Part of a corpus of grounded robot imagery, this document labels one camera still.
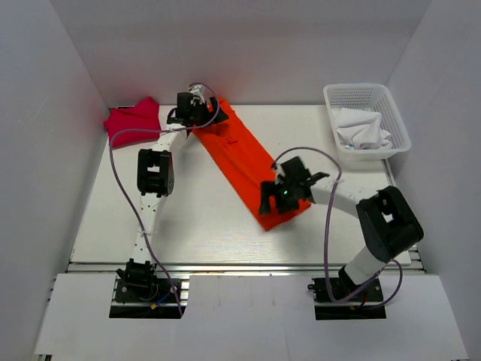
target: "red cloth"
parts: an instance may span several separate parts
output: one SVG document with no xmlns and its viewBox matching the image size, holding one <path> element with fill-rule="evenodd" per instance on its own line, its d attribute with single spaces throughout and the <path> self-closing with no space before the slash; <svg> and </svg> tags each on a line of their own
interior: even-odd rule
<svg viewBox="0 0 481 361">
<path fill-rule="evenodd" d="M 109 141 L 112 137 L 124 129 L 149 129 L 160 130 L 159 103 L 152 98 L 145 98 L 132 108 L 112 109 L 110 116 L 104 121 Z M 143 141 L 155 141 L 159 139 L 158 133 L 126 132 L 115 138 L 113 147 L 141 143 Z"/>
<path fill-rule="evenodd" d="M 268 231 L 304 212 L 310 203 L 301 201 L 297 211 L 279 214 L 274 197 L 271 197 L 272 212 L 259 215 L 261 182 L 275 179 L 276 172 L 271 168 L 274 160 L 237 117 L 229 103 L 220 99 L 219 104 L 228 119 L 206 128 L 195 129 L 193 133 L 200 139 L 262 228 Z"/>
</svg>

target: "wire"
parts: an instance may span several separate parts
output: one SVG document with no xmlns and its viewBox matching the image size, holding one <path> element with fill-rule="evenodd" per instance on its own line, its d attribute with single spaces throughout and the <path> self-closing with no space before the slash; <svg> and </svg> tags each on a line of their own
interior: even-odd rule
<svg viewBox="0 0 481 361">
<path fill-rule="evenodd" d="M 159 307 L 169 296 L 170 293 L 167 293 L 164 297 L 162 297 L 159 301 L 156 302 L 156 306 Z"/>
<path fill-rule="evenodd" d="M 368 301 L 368 294 L 365 292 L 365 293 L 364 293 L 364 298 L 362 299 L 362 303 L 361 303 L 359 306 L 353 307 L 352 309 L 353 309 L 353 310 L 358 310 L 358 309 L 362 308 L 362 307 L 366 304 L 367 301 Z"/>
<path fill-rule="evenodd" d="M 150 297 L 149 299 L 142 299 L 139 297 L 139 299 L 141 299 L 142 301 L 152 301 L 154 297 L 157 296 L 157 292 L 159 291 L 159 284 L 157 284 L 156 286 L 157 286 L 156 291 L 154 292 L 152 297 Z"/>
<path fill-rule="evenodd" d="M 132 211 L 134 212 L 134 215 L 135 217 L 137 218 L 137 221 L 138 221 L 138 224 L 141 228 L 141 231 L 142 231 L 142 236 L 144 237 L 144 240 L 145 240 L 145 245 L 147 246 L 147 249 L 150 253 L 150 256 L 153 258 L 153 260 L 155 261 L 155 263 L 160 267 L 160 269 L 162 270 L 162 272 L 164 272 L 165 274 L 165 277 L 167 277 L 167 280 L 169 282 L 169 284 L 172 286 L 172 287 L 176 287 L 175 284 L 174 284 L 174 281 L 172 280 L 170 274 L 168 273 L 167 269 L 160 263 L 159 259 L 157 258 L 156 254 L 154 253 L 151 245 L 150 245 L 150 242 L 149 242 L 149 238 L 147 237 L 147 231 L 145 229 L 145 225 L 144 225 L 144 222 L 142 221 L 141 219 L 141 216 L 140 214 L 138 213 L 137 211 L 137 208 L 135 208 L 134 206 L 134 203 L 132 202 L 132 200 L 130 199 L 130 196 L 128 195 L 125 187 L 123 186 L 122 184 L 122 181 L 120 180 L 119 178 L 119 174 L 117 172 L 117 169 L 116 169 L 116 166 L 115 166 L 115 162 L 113 160 L 113 143 L 115 141 L 115 139 L 119 136 L 119 135 L 122 135 L 122 134 L 125 134 L 125 133 L 130 133 L 130 132 L 135 132 L 135 133 L 139 133 L 139 132 L 144 132 L 144 133 L 157 133 L 157 134 L 163 134 L 163 133 L 171 133 L 171 132 L 181 132 L 183 130 L 193 130 L 193 129 L 201 129 L 201 128 L 204 128 L 206 126 L 209 126 L 217 117 L 217 114 L 219 114 L 219 108 L 220 108 L 220 103 L 219 103 L 219 100 L 217 99 L 216 97 L 216 94 L 215 92 L 210 88 L 208 87 L 207 85 L 203 84 L 203 83 L 192 83 L 189 85 L 189 88 L 192 86 L 192 85 L 202 85 L 202 86 L 205 86 L 207 89 L 210 90 L 210 92 L 212 93 L 213 97 L 216 99 L 216 102 L 217 102 L 217 108 L 216 108 L 216 111 L 214 113 L 214 115 L 212 116 L 212 118 L 205 124 L 201 125 L 201 126 L 188 126 L 188 127 L 183 127 L 183 128 L 176 128 L 176 129 L 169 129 L 169 130 L 152 130 L 152 129 L 124 129 L 118 133 L 116 133 L 112 139 L 110 140 L 110 143 L 109 143 L 109 156 L 110 156 L 110 166 L 112 167 L 112 172 L 113 172 L 113 177 L 115 178 L 115 181 L 117 182 L 117 185 L 119 186 L 120 188 L 120 191 L 122 192 L 123 196 L 126 198 L 128 204 L 130 205 L 130 208 L 132 209 Z M 177 295 L 177 292 L 174 292 L 174 295 L 175 295 L 175 301 L 177 303 L 177 308 L 179 309 L 179 314 L 180 316 L 182 317 L 182 307 L 180 307 L 180 300 L 179 300 L 179 296 Z"/>
<path fill-rule="evenodd" d="M 324 278 L 325 278 L 325 288 L 328 291 L 328 296 L 331 302 L 336 303 L 336 304 L 342 304 L 353 297 L 357 296 L 359 293 L 364 291 L 369 284 L 371 284 L 372 281 L 374 281 L 376 278 L 379 277 L 379 274 L 383 271 L 384 267 L 380 269 L 376 274 L 372 275 L 367 281 L 365 281 L 363 284 L 361 284 L 358 288 L 356 288 L 354 291 L 352 291 L 349 295 L 343 297 L 342 299 L 336 299 L 334 297 L 334 294 L 332 292 L 332 283 L 331 283 L 331 278 L 329 278 L 329 263 L 328 263 L 328 249 L 329 249 L 329 226 L 331 225 L 331 213 L 332 213 L 332 208 L 334 207 L 334 196 L 336 193 L 337 186 L 339 185 L 340 178 L 342 177 L 343 171 L 340 167 L 340 164 L 337 162 L 336 159 L 334 159 L 332 156 L 327 154 L 325 151 L 314 148 L 314 147 L 292 147 L 289 148 L 288 150 L 284 150 L 277 158 L 274 160 L 273 166 L 276 165 L 276 163 L 279 161 L 279 159 L 284 156 L 285 154 L 292 152 L 293 150 L 311 150 L 313 152 L 321 153 L 323 156 L 327 157 L 331 162 L 334 163 L 334 165 L 337 168 L 337 177 L 334 181 L 334 185 L 332 186 L 331 190 L 331 196 L 329 198 L 329 203 L 328 203 L 328 210 L 325 215 L 325 228 L 324 228 Z M 393 259 L 391 262 L 396 263 L 396 265 L 399 267 L 399 282 L 398 286 L 396 287 L 395 291 L 393 294 L 384 302 L 381 302 L 378 305 L 370 306 L 370 308 L 378 308 L 386 305 L 388 302 L 390 302 L 395 296 L 398 294 L 399 289 L 401 288 L 401 283 L 403 280 L 403 271 L 402 271 L 402 266 L 401 264 Z"/>
<path fill-rule="evenodd" d="M 172 117 L 172 116 L 174 115 L 174 112 L 175 112 L 176 109 L 177 109 L 177 108 L 172 108 L 171 111 L 168 112 L 168 114 L 167 114 L 167 119 L 170 118 L 170 117 Z"/>
<path fill-rule="evenodd" d="M 399 268 L 399 281 L 398 281 L 398 285 L 396 286 L 396 289 L 394 290 L 394 292 L 390 295 L 390 297 L 385 300 L 385 301 L 382 301 L 381 303 L 377 304 L 377 305 L 372 305 L 372 306 L 367 306 L 366 309 L 368 310 L 375 310 L 376 308 L 379 308 L 379 307 L 383 307 L 385 305 L 387 305 L 388 303 L 390 303 L 392 301 L 393 298 L 396 297 L 396 295 L 398 294 L 399 290 L 401 289 L 401 285 L 403 283 L 403 276 L 404 276 L 404 273 L 403 273 L 403 267 L 402 265 L 395 259 L 393 259 L 391 262 L 395 263 L 396 266 Z"/>
</svg>

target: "table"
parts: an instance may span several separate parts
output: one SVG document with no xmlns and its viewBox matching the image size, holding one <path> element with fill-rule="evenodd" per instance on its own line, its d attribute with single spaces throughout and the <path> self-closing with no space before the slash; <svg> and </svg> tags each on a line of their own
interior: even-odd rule
<svg viewBox="0 0 481 361">
<path fill-rule="evenodd" d="M 449 360 L 466 352 L 436 275 L 406 275 L 385 320 L 316 321 L 310 277 L 194 276 L 182 320 L 112 319 L 116 275 L 59 275 L 35 353 L 85 359 Z M 397 275 L 381 275 L 390 293 Z"/>
<path fill-rule="evenodd" d="M 161 106 L 165 121 L 172 107 Z M 324 105 L 239 105 L 237 115 L 272 155 L 294 146 L 318 147 L 336 156 L 334 139 Z M 114 151 L 114 159 L 136 206 L 137 154 L 152 143 Z M 311 170 L 335 173 L 334 166 L 318 153 L 299 151 Z M 343 179 L 354 185 L 382 189 L 389 185 L 382 162 L 347 168 Z M 153 249 L 165 264 L 177 265 L 321 265 L 326 207 L 314 205 L 282 226 L 264 232 L 237 193 L 216 167 L 194 135 L 174 155 L 175 187 L 162 215 Z M 124 263 L 129 260 L 137 222 L 113 179 L 108 144 L 98 168 L 71 262 Z M 343 265 L 364 246 L 358 220 L 334 210 L 331 220 L 329 262 Z M 398 259 L 410 264 L 408 252 Z"/>
</svg>

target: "black bracket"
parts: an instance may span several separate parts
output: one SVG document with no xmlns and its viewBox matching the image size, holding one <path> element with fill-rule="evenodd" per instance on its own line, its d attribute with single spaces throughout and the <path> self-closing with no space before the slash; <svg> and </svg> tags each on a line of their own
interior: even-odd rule
<svg viewBox="0 0 481 361">
<path fill-rule="evenodd" d="M 335 299 L 342 299 L 347 296 L 351 290 L 346 288 L 343 282 L 339 278 L 331 277 L 332 292 Z M 307 285 L 307 289 L 314 292 L 314 299 L 321 303 L 330 303 L 327 286 L 325 285 L 325 278 L 313 278 L 314 284 Z M 379 280 L 372 281 L 369 286 L 366 287 L 364 292 L 359 293 L 357 296 L 353 297 L 350 302 L 362 303 L 367 297 L 369 302 L 382 302 L 383 289 L 381 288 L 381 283 Z"/>
<path fill-rule="evenodd" d="M 172 278 L 175 287 L 177 288 L 177 296 L 180 297 L 180 282 L 179 278 Z M 151 294 L 146 295 L 145 293 L 139 293 L 139 289 L 129 286 L 124 280 L 120 279 L 117 281 L 117 287 L 115 290 L 115 301 L 118 303 L 129 304 L 138 302 L 152 302 L 155 303 L 163 298 L 163 296 L 168 295 L 164 299 L 164 303 L 175 303 L 175 295 L 170 293 L 171 284 L 165 278 L 157 278 L 154 283 L 154 290 Z"/>
<path fill-rule="evenodd" d="M 207 123 L 213 116 L 214 111 L 219 106 L 214 97 L 210 98 L 213 111 L 210 112 L 207 108 L 207 103 L 199 104 L 198 100 L 192 93 L 178 93 L 177 107 L 172 109 L 167 117 L 167 124 L 181 124 L 182 126 L 202 126 Z M 228 116 L 220 108 L 213 124 L 218 124 L 227 120 Z"/>
<path fill-rule="evenodd" d="M 276 209 L 280 214 L 299 209 L 301 199 L 313 201 L 310 188 L 319 179 L 329 176 L 321 171 L 311 175 L 298 156 L 282 163 L 280 167 L 283 174 L 279 174 L 276 181 L 261 182 L 259 214 L 271 212 L 272 196 L 275 198 Z"/>
<path fill-rule="evenodd" d="M 141 149 L 138 152 L 137 188 L 142 196 L 145 193 L 156 193 L 168 196 L 174 190 L 174 166 L 172 153 L 152 149 Z"/>
<path fill-rule="evenodd" d="M 379 261 L 387 263 L 424 237 L 424 231 L 401 191 L 393 186 L 357 205 L 366 247 Z"/>
<path fill-rule="evenodd" d="M 135 263 L 131 258 L 126 264 L 125 271 L 119 268 L 116 273 L 122 280 L 120 291 L 123 288 L 125 290 L 123 293 L 126 293 L 126 290 L 131 290 L 137 297 L 148 299 L 157 292 L 155 267 L 149 261 L 144 264 Z"/>
</svg>

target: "white panel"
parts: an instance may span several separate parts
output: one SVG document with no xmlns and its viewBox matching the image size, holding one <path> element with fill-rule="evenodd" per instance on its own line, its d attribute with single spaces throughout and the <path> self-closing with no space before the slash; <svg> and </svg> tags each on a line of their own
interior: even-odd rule
<svg viewBox="0 0 481 361">
<path fill-rule="evenodd" d="M 385 83 L 429 0 L 52 3 L 109 105 L 201 80 L 237 104 L 317 104 L 330 83 Z"/>
<path fill-rule="evenodd" d="M 335 156 L 325 106 L 235 106 L 237 115 L 273 156 L 296 145 L 319 147 Z M 169 107 L 161 107 L 166 119 Z M 137 155 L 140 144 L 115 150 L 119 176 L 137 207 Z M 299 155 L 312 171 L 335 174 L 318 153 Z M 270 232 L 258 225 L 238 194 L 195 136 L 174 155 L 175 187 L 158 217 L 153 248 L 166 263 L 320 264 L 326 206 L 314 205 Z M 381 162 L 371 171 L 347 171 L 346 184 L 378 190 L 388 185 Z M 334 210 L 329 259 L 349 262 L 365 245 L 359 221 Z M 126 262 L 132 255 L 137 220 L 115 183 L 105 148 L 89 205 L 74 246 L 75 262 Z M 399 260 L 409 264 L 409 255 Z"/>
<path fill-rule="evenodd" d="M 432 361 L 466 357 L 437 276 L 385 320 L 316 321 L 309 277 L 193 276 L 182 320 L 109 319 L 115 275 L 59 275 L 36 352 L 65 359 Z M 386 293 L 398 278 L 381 277 Z"/>
<path fill-rule="evenodd" d="M 481 2 L 433 0 L 389 81 L 413 148 L 391 162 L 470 358 L 481 359 Z"/>
<path fill-rule="evenodd" d="M 0 359 L 25 360 L 68 263 L 106 111 L 47 0 L 2 2 L 0 109 Z"/>
</svg>

